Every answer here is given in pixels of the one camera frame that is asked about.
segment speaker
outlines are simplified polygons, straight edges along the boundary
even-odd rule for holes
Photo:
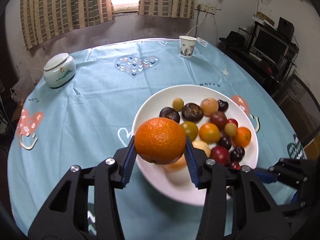
[[[291,40],[294,33],[294,26],[291,22],[280,17],[277,31]]]

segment white plate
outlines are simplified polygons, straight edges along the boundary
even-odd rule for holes
[[[182,98],[184,103],[196,103],[200,105],[201,101],[205,98],[222,99],[229,103],[229,109],[226,111],[228,118],[234,118],[238,121],[239,127],[244,126],[250,129],[252,138],[250,144],[245,148],[245,156],[240,162],[240,165],[248,165],[255,168],[258,162],[258,139],[248,116],[243,110],[230,98],[225,95],[212,90],[210,88],[198,85],[179,85],[163,89],[148,100],[146,100],[137,112],[133,125],[132,135],[135,135],[138,127],[145,121],[159,117],[162,108],[172,107],[172,101],[175,98]],[[200,128],[204,123],[209,122],[208,117],[203,119],[197,124]],[[206,190],[198,190],[191,182],[188,168],[184,168],[177,172],[167,172],[163,166],[148,163],[140,156],[137,156],[137,164],[143,176],[149,183],[155,187],[159,192],[165,196],[176,200],[178,202],[203,206],[205,200]]]

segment metal screw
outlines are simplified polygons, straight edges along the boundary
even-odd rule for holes
[[[116,162],[116,160],[114,158],[108,158],[106,159],[106,164],[107,165],[112,165]]]
[[[79,171],[79,169],[80,169],[80,167],[79,167],[78,165],[73,165],[73,166],[71,166],[71,168],[70,168],[70,170],[71,170],[72,172],[77,172],[77,171]]]
[[[247,165],[243,165],[241,167],[241,170],[244,171],[244,172],[249,172],[249,171],[251,171],[251,168],[249,166],[247,166]]]
[[[205,163],[208,164],[208,165],[210,165],[210,166],[212,166],[212,165],[215,165],[215,164],[216,164],[216,161],[213,160],[213,159],[207,159],[207,160],[205,161]]]

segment pink heart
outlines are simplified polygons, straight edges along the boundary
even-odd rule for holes
[[[17,125],[17,134],[20,135],[22,133],[24,136],[34,134],[38,125],[41,123],[43,116],[42,112],[36,112],[30,117],[29,111],[23,108]]]

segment light blue tablecloth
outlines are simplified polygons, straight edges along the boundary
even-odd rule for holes
[[[281,157],[304,157],[294,130],[271,97],[210,44],[197,43],[190,59],[179,56],[179,41],[165,40],[118,43],[72,56],[77,69],[70,82],[51,89],[41,79],[25,102],[17,134],[24,133],[23,146],[32,144],[34,133],[38,141],[26,150],[16,134],[9,152],[12,211],[24,233],[71,165],[88,168],[112,157],[129,142],[132,121],[143,102],[173,85],[203,85],[247,101],[254,127],[260,121],[258,167],[268,168]],[[288,202],[293,194],[280,183],[268,185],[268,190],[277,203]],[[126,239],[195,239],[203,208],[161,195],[137,166],[116,197]],[[231,231],[230,214],[228,203],[226,234]]]

